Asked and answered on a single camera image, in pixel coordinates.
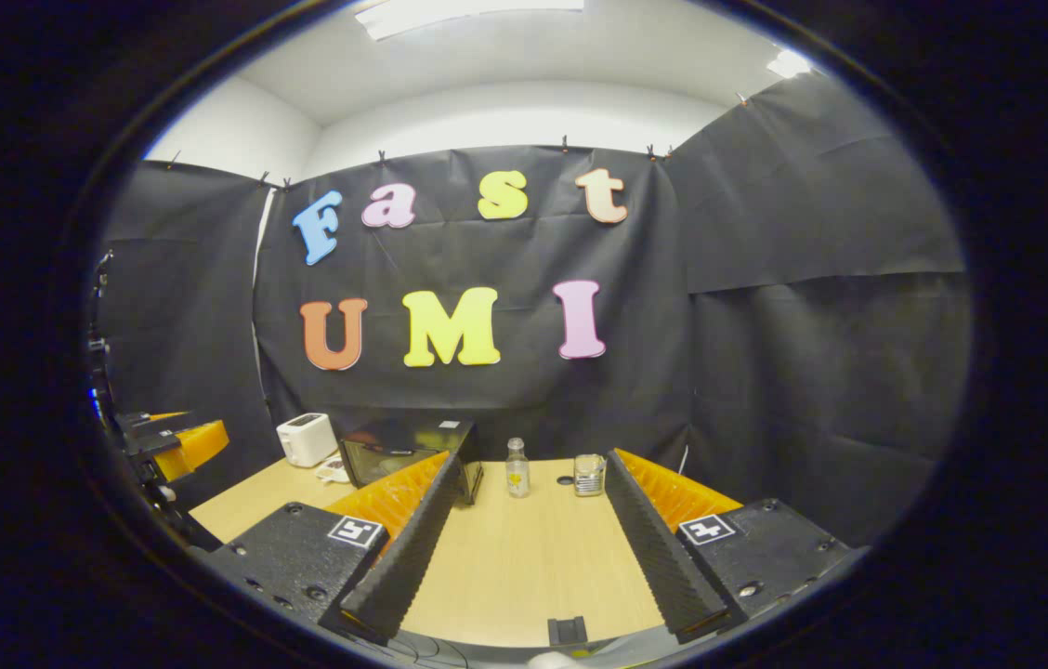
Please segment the black electric oven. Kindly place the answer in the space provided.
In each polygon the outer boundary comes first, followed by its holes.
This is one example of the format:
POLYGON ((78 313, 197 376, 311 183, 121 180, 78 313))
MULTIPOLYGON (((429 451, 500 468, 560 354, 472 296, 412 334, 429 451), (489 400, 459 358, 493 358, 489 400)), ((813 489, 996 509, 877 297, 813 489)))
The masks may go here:
POLYGON ((383 418, 362 425, 340 440, 349 482, 361 488, 436 453, 456 454, 460 463, 459 499, 476 503, 483 479, 476 423, 459 419, 383 418))

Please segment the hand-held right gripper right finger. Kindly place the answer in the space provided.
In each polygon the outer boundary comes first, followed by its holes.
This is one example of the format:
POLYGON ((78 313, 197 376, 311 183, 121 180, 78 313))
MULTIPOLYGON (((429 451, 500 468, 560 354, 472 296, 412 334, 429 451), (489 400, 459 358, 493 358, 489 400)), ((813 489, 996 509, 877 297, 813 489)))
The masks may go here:
POLYGON ((741 504, 614 449, 605 492, 670 634, 723 634, 783 609, 860 558, 784 501, 741 504))

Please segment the clear glass bottle yellow label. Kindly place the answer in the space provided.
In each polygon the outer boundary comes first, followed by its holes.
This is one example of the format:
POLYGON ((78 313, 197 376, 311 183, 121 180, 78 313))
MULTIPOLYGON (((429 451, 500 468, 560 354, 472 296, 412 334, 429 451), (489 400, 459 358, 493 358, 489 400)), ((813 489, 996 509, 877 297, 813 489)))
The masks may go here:
POLYGON ((521 438, 510 438, 507 443, 505 474, 508 494, 512 498, 527 498, 530 494, 530 467, 525 444, 521 438))

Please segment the black backdrop cloth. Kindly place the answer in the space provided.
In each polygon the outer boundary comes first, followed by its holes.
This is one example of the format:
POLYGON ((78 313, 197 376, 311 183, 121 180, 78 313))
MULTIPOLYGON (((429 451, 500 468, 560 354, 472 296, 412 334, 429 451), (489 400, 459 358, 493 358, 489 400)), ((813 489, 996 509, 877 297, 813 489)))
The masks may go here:
POLYGON ((663 161, 442 150, 272 194, 141 164, 97 251, 119 410, 226 425, 185 505, 277 460, 304 413, 402 449, 465 419, 486 460, 623 448, 873 544, 943 456, 971 352, 948 209, 821 73, 663 161))

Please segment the ceiling light panel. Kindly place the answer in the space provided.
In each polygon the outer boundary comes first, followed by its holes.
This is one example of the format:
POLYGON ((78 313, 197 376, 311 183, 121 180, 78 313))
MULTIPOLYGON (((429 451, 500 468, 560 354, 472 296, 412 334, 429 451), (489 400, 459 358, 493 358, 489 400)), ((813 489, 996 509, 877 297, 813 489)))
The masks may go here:
POLYGON ((766 70, 776 73, 780 79, 794 79, 796 75, 813 71, 813 65, 803 55, 790 49, 782 49, 766 65, 766 70))
POLYGON ((373 41, 453 19, 516 10, 584 10, 586 0, 386 0, 355 13, 373 41))

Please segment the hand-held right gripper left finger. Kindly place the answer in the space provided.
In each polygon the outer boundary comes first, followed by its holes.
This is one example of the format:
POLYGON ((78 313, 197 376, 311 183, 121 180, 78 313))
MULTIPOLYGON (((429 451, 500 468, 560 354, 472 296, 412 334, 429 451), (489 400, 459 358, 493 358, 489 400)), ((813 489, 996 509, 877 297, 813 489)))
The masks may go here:
POLYGON ((330 508, 283 504, 203 562, 272 612, 384 645, 421 588, 459 479, 455 454, 432 454, 330 508))

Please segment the white toaster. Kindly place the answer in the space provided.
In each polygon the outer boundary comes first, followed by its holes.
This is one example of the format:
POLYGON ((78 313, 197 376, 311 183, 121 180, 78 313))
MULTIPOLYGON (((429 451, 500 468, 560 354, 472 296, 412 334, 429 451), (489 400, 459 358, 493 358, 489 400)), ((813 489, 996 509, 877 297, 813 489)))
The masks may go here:
POLYGON ((305 413, 275 427, 283 456, 291 466, 315 467, 339 450, 332 420, 325 413, 305 413))

